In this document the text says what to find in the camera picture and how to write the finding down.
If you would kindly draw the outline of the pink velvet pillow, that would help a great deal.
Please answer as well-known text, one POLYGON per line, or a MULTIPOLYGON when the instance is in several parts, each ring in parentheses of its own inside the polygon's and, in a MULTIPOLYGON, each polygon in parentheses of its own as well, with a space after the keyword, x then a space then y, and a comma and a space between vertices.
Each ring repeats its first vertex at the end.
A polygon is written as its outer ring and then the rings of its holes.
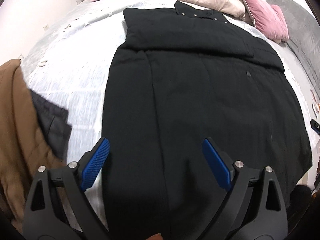
POLYGON ((242 0, 256 29, 276 43, 289 40, 289 30, 281 8, 266 0, 242 0))

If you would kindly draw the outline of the dark grey quilted jacket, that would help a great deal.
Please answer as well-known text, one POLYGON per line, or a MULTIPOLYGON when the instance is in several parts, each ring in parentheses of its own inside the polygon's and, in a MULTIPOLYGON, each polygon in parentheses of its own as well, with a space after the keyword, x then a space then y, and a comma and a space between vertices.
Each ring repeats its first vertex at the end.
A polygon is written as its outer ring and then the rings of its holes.
POLYGON ((64 159, 68 151, 68 143, 72 127, 67 123, 68 111, 46 100, 30 89, 32 101, 37 113, 39 126, 53 154, 64 159))

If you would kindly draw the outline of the large black coat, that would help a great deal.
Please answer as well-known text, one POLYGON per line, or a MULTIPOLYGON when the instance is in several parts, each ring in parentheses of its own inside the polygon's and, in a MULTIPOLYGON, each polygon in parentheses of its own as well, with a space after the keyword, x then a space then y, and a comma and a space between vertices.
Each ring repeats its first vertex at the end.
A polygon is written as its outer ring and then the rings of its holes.
POLYGON ((102 120, 111 236, 199 237, 226 194, 202 154, 207 137, 250 168, 272 166, 288 202, 312 156, 277 52, 215 10, 176 2, 123 15, 102 120))

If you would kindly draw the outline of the grey quilted headboard cushion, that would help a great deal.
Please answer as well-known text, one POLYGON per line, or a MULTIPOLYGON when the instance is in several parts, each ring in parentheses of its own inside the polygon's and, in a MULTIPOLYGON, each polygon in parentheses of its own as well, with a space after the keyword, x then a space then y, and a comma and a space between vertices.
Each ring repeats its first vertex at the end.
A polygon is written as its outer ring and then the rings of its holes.
POLYGON ((316 19, 293 0, 266 0, 278 5, 289 30, 287 44, 299 59, 319 95, 319 25, 316 19))

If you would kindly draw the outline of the brown garment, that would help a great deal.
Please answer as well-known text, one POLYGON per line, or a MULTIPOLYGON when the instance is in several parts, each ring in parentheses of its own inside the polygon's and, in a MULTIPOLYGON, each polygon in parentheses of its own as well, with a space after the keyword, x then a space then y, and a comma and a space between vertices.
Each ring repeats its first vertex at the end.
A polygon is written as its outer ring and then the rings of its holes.
POLYGON ((11 225, 22 231, 25 202, 39 166, 58 168, 46 143, 36 109, 20 68, 20 60, 1 65, 1 210, 11 225))

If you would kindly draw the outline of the white checked bed throw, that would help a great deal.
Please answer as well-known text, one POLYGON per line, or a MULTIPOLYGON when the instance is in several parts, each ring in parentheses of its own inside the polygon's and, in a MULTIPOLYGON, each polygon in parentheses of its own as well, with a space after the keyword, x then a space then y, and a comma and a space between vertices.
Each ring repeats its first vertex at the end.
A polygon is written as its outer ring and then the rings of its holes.
POLYGON ((68 161, 110 141, 87 195, 114 237, 195 239, 225 192, 202 154, 272 166, 285 201, 312 167, 309 111, 284 45, 215 10, 173 0, 78 7, 22 69, 30 89, 66 107, 68 161))

